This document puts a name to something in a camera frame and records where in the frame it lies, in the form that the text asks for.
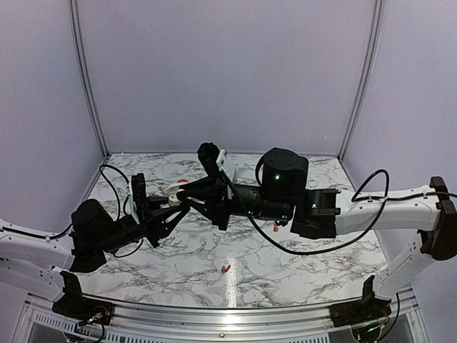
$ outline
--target metal frame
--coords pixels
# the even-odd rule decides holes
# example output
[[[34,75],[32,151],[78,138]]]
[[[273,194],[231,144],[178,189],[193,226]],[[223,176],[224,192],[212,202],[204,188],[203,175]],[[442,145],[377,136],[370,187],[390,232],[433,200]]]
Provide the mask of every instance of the metal frame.
[[[371,17],[371,29],[368,38],[368,46],[366,49],[365,61],[363,63],[362,75],[358,84],[356,98],[349,117],[346,133],[344,134],[341,148],[338,154],[338,159],[343,161],[348,153],[349,146],[357,126],[358,119],[361,114],[363,100],[365,99],[366,89],[370,80],[371,72],[376,58],[376,51],[379,43],[379,33],[381,31],[381,20],[383,15],[384,0],[376,0],[373,8],[373,16]]]
[[[69,0],[71,28],[73,31],[73,40],[76,50],[76,58],[78,61],[79,73],[81,75],[81,83],[86,98],[87,109],[89,110],[89,116],[91,118],[92,127],[94,129],[95,138],[101,155],[107,157],[109,155],[108,147],[106,146],[106,140],[104,137],[103,130],[101,128],[101,122],[99,117],[99,111],[94,98],[94,92],[92,90],[91,80],[89,77],[89,71],[87,69],[86,55],[84,53],[83,38],[81,34],[81,25],[79,21],[79,8],[76,0]]]
[[[400,292],[401,314],[408,316],[416,343],[426,343],[416,298],[410,288]],[[313,342],[334,328],[328,306],[315,304],[268,309],[194,309],[136,304],[113,300],[116,308],[104,342]],[[21,312],[13,343],[27,342],[33,323],[72,332],[75,319],[51,310],[52,303],[29,295]],[[93,337],[99,330],[94,328]]]

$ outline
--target small red object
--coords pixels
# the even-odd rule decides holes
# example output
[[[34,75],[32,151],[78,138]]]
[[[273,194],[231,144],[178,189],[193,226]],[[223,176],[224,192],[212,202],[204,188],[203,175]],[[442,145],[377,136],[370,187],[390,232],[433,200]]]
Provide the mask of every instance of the small red object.
[[[226,266],[223,266],[222,269],[221,269],[221,272],[222,274],[225,274],[229,271],[231,265],[229,264],[227,267]]]

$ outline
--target marble tabletop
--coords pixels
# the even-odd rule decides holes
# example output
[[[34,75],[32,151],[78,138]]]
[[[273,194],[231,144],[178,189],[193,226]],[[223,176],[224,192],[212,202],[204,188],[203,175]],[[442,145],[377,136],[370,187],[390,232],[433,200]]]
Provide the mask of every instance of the marble tabletop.
[[[254,169],[260,156],[230,157],[238,166],[238,183],[255,184]],[[351,189],[337,159],[313,156],[309,162],[307,188]],[[144,173],[148,194],[163,195],[179,179],[192,182],[206,176],[196,154],[115,154],[109,163],[129,177]],[[123,201],[125,181],[110,169],[105,174]],[[102,178],[90,197],[116,216],[116,198]],[[295,250],[331,247],[357,235],[313,241],[290,234],[288,226],[274,232],[272,222],[258,223],[276,241]],[[285,307],[359,297],[366,277],[386,266],[374,232],[338,251],[299,257],[272,246],[245,218],[231,217],[227,232],[221,232],[194,210],[160,243],[154,249],[145,240],[140,250],[122,259],[107,255],[108,262],[96,272],[78,274],[83,291],[182,307]],[[131,244],[118,254],[135,247]],[[228,265],[230,269],[223,274],[222,267]]]

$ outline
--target metal corner post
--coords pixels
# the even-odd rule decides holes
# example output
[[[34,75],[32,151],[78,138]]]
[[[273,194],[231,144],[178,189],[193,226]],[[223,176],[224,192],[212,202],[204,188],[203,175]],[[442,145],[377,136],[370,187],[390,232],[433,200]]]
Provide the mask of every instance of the metal corner post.
[[[78,62],[79,73],[81,75],[81,83],[83,87],[84,96],[86,98],[87,109],[91,118],[92,127],[94,134],[99,145],[99,149],[103,158],[109,155],[108,148],[106,146],[106,140],[104,137],[103,130],[101,128],[101,122],[99,118],[99,111],[94,98],[94,92],[92,90],[91,80],[89,77],[89,71],[87,69],[86,56],[84,54],[84,45],[81,34],[81,25],[79,22],[79,8],[77,0],[69,0],[70,9],[70,20],[71,30],[73,32],[73,40],[76,51],[76,61]]]
[[[373,16],[371,17],[371,28],[368,37],[368,45],[366,47],[365,61],[363,63],[362,68],[362,74],[360,82],[358,83],[356,98],[354,99],[351,115],[348,121],[348,126],[346,128],[346,133],[344,134],[344,138],[341,142],[341,148],[338,154],[338,159],[340,161],[343,161],[348,153],[348,149],[351,144],[356,129],[356,125],[362,110],[363,100],[366,95],[370,75],[373,71],[376,50],[378,48],[379,34],[381,31],[383,8],[384,0],[375,0],[375,4],[373,6]]]

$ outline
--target red piece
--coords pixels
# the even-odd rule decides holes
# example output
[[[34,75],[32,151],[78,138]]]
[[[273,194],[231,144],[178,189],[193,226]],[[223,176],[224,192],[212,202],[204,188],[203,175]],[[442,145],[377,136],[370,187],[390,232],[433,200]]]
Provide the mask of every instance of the red piece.
[[[221,269],[221,272],[222,274],[225,274],[229,271],[231,265],[229,264],[227,267],[226,266],[223,266],[222,269]]]

